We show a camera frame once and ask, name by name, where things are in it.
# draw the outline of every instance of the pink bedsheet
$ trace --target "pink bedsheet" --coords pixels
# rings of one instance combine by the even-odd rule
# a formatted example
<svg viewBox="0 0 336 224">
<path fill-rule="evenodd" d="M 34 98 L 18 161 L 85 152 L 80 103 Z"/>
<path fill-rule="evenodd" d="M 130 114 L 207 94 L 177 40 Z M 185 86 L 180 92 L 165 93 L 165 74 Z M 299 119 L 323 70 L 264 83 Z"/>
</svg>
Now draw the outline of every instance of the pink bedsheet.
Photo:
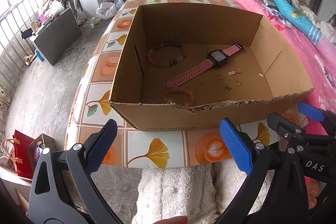
<svg viewBox="0 0 336 224">
<path fill-rule="evenodd" d="M 315 47 L 308 38 L 277 10 L 265 6 L 259 0 L 235 0 L 244 10 L 267 17 L 283 34 L 307 70 L 314 91 L 304 101 L 314 107 L 336 112 L 336 49 L 322 39 Z M 323 127 L 312 120 L 305 126 L 307 133 L 325 135 Z"/>
</svg>

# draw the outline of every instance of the smartwatch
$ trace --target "smartwatch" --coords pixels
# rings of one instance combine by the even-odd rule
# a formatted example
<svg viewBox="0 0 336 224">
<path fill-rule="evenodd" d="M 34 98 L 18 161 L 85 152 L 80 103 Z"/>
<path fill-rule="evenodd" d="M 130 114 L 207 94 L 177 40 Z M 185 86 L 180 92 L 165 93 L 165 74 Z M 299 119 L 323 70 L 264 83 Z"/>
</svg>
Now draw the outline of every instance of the smartwatch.
<svg viewBox="0 0 336 224">
<path fill-rule="evenodd" d="M 229 61 L 229 56 L 239 52 L 242 49 L 243 47 L 240 44 L 235 43 L 233 46 L 226 48 L 225 50 L 214 50 L 209 52 L 207 58 L 201 64 L 173 79 L 170 79 L 166 83 L 166 87 L 171 88 L 182 85 L 183 83 L 210 69 L 211 67 L 222 67 Z"/>
</svg>

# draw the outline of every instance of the pink watch strap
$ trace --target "pink watch strap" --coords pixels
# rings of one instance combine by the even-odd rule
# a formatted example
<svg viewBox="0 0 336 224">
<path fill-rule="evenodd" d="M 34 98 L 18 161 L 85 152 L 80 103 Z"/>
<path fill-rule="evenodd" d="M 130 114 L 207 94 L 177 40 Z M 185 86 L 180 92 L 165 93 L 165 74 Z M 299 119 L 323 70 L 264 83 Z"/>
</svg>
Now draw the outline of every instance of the pink watch strap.
<svg viewBox="0 0 336 224">
<path fill-rule="evenodd" d="M 231 56 L 232 54 L 240 51 L 241 48 L 238 47 L 236 44 L 234 44 L 233 46 L 226 48 L 225 50 L 223 50 L 223 52 L 227 55 L 227 56 Z"/>
<path fill-rule="evenodd" d="M 191 70 L 188 70 L 187 72 L 184 72 L 180 74 L 179 76 L 173 79 L 170 79 L 166 83 L 166 87 L 171 88 L 174 86 L 182 85 L 183 83 L 189 81 L 190 79 L 196 77 L 197 75 L 200 75 L 202 72 L 210 69 L 212 66 L 213 66 L 212 62 L 206 58 L 201 64 L 197 65 Z"/>
</svg>

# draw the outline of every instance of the blue gripper pad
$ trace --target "blue gripper pad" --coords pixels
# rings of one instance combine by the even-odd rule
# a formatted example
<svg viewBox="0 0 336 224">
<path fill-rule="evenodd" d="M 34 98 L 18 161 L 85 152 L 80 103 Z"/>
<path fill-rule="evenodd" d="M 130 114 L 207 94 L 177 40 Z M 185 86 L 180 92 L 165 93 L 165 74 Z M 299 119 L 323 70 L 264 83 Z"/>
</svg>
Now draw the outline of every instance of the blue gripper pad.
<svg viewBox="0 0 336 224">
<path fill-rule="evenodd" d="M 101 162 L 117 136 L 117 131 L 117 123 L 110 119 L 99 133 L 95 133 L 98 134 L 98 137 L 86 154 L 87 165 L 85 172 L 88 176 L 91 175 L 91 173 L 98 171 Z"/>
<path fill-rule="evenodd" d="M 239 170 L 249 175 L 253 168 L 251 152 L 238 136 L 237 129 L 228 118 L 221 121 L 219 132 Z"/>
<path fill-rule="evenodd" d="M 306 115 L 307 117 L 313 119 L 316 122 L 324 121 L 325 117 L 323 116 L 323 113 L 319 109 L 311 105 L 308 105 L 304 102 L 300 102 L 297 104 L 297 110 L 303 115 Z"/>
</svg>

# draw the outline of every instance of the beaded bracelet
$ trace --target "beaded bracelet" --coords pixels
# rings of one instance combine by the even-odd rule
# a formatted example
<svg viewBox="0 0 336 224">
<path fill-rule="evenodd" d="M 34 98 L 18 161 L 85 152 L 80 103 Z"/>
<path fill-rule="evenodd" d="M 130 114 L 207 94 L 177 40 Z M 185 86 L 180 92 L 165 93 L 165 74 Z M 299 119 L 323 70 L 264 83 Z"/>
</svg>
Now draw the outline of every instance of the beaded bracelet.
<svg viewBox="0 0 336 224">
<path fill-rule="evenodd" d="M 178 47 L 178 48 L 180 48 L 182 50 L 182 54 L 180 56 L 178 56 L 177 58 L 170 60 L 167 63 L 155 61 L 151 57 L 152 53 L 155 52 L 155 51 L 157 51 L 158 49 L 166 47 L 166 46 Z M 171 65 L 174 65 L 174 64 L 182 61 L 186 56 L 187 56 L 187 51 L 184 49 L 184 46 L 181 43 L 175 43 L 175 42 L 164 42 L 164 43 L 161 43 L 161 44 L 157 44 L 157 45 L 155 45 L 154 48 L 150 49 L 147 52 L 147 59 L 148 59 L 148 61 L 152 65 L 157 66 L 157 67 L 169 67 Z"/>
<path fill-rule="evenodd" d="M 169 89 L 165 88 L 161 94 L 161 97 L 163 98 L 163 102 L 164 103 L 173 103 L 174 101 L 172 99 L 168 99 L 166 96 L 168 93 L 186 93 L 190 96 L 190 100 L 185 103 L 184 105 L 183 104 L 180 104 L 180 103 L 176 103 L 176 105 L 178 106 L 192 106 L 194 104 L 194 101 L 196 99 L 196 97 L 194 96 L 194 93 L 188 89 L 184 89 L 184 88 L 178 88 L 178 87 L 171 87 Z"/>
</svg>

